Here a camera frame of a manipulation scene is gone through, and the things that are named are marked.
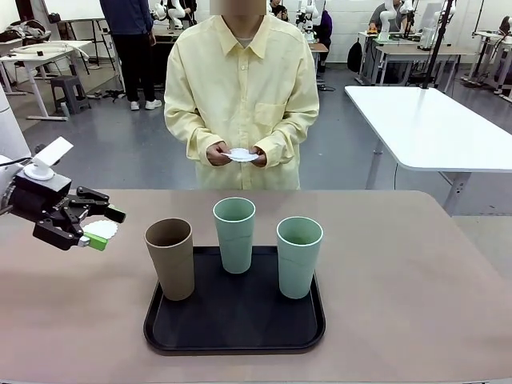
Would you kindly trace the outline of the person's right hand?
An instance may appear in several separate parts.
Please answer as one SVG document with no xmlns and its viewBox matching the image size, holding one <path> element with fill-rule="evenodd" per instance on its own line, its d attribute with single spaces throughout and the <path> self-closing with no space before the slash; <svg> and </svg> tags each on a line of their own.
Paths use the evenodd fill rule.
<svg viewBox="0 0 512 384">
<path fill-rule="evenodd" d="M 206 149 L 206 158 L 212 166 L 224 166 L 231 162 L 230 149 L 225 142 L 217 142 Z"/>
</svg>

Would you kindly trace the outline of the person's left hand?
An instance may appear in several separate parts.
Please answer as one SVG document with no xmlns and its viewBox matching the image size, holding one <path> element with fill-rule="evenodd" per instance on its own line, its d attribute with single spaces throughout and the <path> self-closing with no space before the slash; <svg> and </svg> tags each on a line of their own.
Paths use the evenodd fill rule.
<svg viewBox="0 0 512 384">
<path fill-rule="evenodd" d="M 250 154 L 254 155 L 255 158 L 251 161 L 251 163 L 253 165 L 255 165 L 256 167 L 265 167 L 266 164 L 267 164 L 267 156 L 266 156 L 266 153 L 263 149 L 257 147 L 257 146 L 253 146 L 250 150 L 249 150 Z"/>
</svg>

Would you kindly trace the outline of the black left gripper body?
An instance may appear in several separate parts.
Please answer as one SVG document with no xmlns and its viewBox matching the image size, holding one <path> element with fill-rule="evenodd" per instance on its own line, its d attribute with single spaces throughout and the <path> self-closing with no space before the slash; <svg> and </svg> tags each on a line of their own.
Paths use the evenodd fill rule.
<svg viewBox="0 0 512 384">
<path fill-rule="evenodd" d="M 68 207 L 71 184 L 60 174 L 45 181 L 16 174 L 9 184 L 10 213 L 30 222 L 50 220 L 64 231 L 80 231 L 79 217 Z"/>
</svg>

